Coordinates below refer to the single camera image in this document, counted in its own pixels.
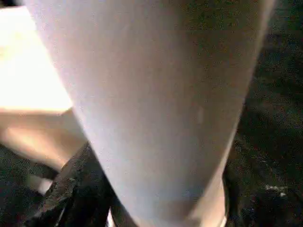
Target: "white surface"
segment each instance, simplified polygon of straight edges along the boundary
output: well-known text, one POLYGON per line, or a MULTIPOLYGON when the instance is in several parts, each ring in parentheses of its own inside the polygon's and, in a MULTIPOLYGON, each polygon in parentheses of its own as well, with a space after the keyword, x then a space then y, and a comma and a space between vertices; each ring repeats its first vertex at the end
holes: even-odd
POLYGON ((26 7, 0 9, 0 113, 71 108, 26 7))

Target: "black fabric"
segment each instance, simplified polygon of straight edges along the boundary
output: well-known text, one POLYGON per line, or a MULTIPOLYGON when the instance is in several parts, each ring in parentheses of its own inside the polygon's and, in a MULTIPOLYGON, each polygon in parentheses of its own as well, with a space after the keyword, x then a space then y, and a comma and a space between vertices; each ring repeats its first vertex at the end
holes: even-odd
POLYGON ((26 227, 106 226, 113 191, 89 145, 55 178, 26 227))

